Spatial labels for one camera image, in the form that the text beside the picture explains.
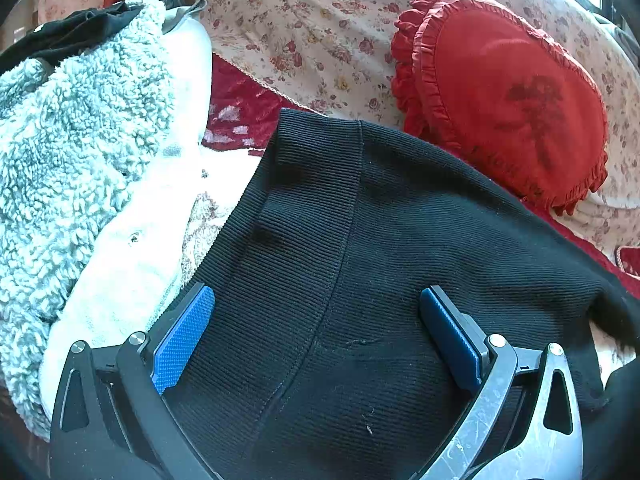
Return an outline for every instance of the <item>heart-shaped pillow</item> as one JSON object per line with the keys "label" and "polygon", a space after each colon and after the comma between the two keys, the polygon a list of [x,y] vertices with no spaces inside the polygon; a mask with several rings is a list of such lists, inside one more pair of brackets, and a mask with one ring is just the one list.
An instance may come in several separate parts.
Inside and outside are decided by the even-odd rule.
{"label": "heart-shaped pillow", "polygon": [[607,115],[588,72],[494,0],[415,0],[391,43],[404,129],[557,212],[607,177]]}

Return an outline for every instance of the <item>white fabric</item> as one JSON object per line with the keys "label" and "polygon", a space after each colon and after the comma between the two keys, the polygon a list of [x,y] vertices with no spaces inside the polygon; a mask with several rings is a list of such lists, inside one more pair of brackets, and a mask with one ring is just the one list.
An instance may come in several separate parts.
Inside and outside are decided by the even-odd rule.
{"label": "white fabric", "polygon": [[70,345],[79,339],[93,348],[121,344],[130,333],[149,328],[181,285],[182,241],[202,191],[198,144],[209,110],[211,44],[193,17],[185,17],[162,42],[175,76],[175,120],[131,202],[97,237],[94,256],[51,329],[40,366],[49,418]]}

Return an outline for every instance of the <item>metal screw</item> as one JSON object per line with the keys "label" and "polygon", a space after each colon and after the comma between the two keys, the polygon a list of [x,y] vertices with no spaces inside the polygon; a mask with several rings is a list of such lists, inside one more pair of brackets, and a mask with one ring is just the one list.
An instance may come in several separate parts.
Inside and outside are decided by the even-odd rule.
{"label": "metal screw", "polygon": [[146,335],[144,332],[134,332],[129,336],[129,343],[133,346],[142,345],[142,343],[145,342],[145,337]]}
{"label": "metal screw", "polygon": [[562,347],[558,343],[551,343],[549,345],[549,351],[553,355],[562,355],[564,353],[564,350],[562,350]]}
{"label": "metal screw", "polygon": [[84,350],[84,341],[76,341],[71,345],[71,352],[74,354],[79,354],[82,350]]}
{"label": "metal screw", "polygon": [[507,340],[500,334],[491,334],[489,336],[489,343],[497,348],[502,348],[507,344]]}

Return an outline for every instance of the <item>black pants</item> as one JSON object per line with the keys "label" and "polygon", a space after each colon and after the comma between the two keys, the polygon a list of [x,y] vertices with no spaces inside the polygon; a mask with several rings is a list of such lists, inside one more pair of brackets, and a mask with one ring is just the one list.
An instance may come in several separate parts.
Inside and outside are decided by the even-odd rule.
{"label": "black pants", "polygon": [[637,345],[638,301],[499,186],[401,132],[283,110],[193,280],[215,311],[165,397],[225,480],[408,480],[423,466],[468,401],[417,315],[432,284],[486,333],[566,349],[585,478],[620,478],[637,449],[640,367],[603,391],[588,314]]}

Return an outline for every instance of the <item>blue gripper pad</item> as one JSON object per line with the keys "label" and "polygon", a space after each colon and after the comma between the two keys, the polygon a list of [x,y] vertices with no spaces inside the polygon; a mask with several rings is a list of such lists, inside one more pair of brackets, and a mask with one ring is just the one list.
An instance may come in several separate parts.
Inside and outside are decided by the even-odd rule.
{"label": "blue gripper pad", "polygon": [[482,384],[480,357],[448,310],[428,288],[420,294],[420,317],[458,387],[476,393]]}
{"label": "blue gripper pad", "polygon": [[160,343],[154,355],[154,373],[151,376],[160,395],[180,379],[209,323],[214,303],[213,290],[203,286]]}

